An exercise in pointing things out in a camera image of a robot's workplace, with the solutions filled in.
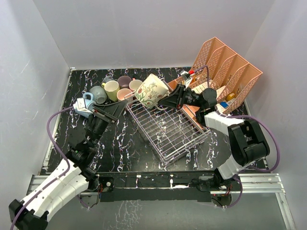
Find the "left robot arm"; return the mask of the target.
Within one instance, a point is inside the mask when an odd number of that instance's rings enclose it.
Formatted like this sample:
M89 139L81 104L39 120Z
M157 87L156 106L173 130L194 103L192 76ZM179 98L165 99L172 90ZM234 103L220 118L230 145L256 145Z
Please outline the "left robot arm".
M69 201L85 191L94 191L99 186L96 173L89 167L95 156L95 147L107 126L116 122L126 107L127 101L107 105L94 105L88 109L84 98L58 114L82 108L89 115L85 135L73 138L75 143L67 153L59 148L53 137L55 149L62 155L58 167L34 191L22 200L9 204L11 229L44 230L51 218Z

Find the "light blue mug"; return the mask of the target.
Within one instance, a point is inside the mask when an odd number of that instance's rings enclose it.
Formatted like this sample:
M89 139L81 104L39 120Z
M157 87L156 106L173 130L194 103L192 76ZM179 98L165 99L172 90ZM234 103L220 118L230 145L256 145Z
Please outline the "light blue mug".
M96 105L94 95L91 92L85 92L83 94L83 99L88 110L92 110L93 106Z

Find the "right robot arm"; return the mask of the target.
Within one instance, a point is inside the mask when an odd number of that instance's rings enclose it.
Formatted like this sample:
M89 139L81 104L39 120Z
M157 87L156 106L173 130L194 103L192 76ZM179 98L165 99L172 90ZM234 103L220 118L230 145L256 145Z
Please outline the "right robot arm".
M158 105L173 109L180 109L184 105L198 107L195 113L197 123L228 136L231 156L214 170L211 179L204 181L206 186L225 190L236 174L270 153L259 123L251 118L238 119L221 115L216 110L217 92L212 88L195 93L179 84L168 96L159 100Z

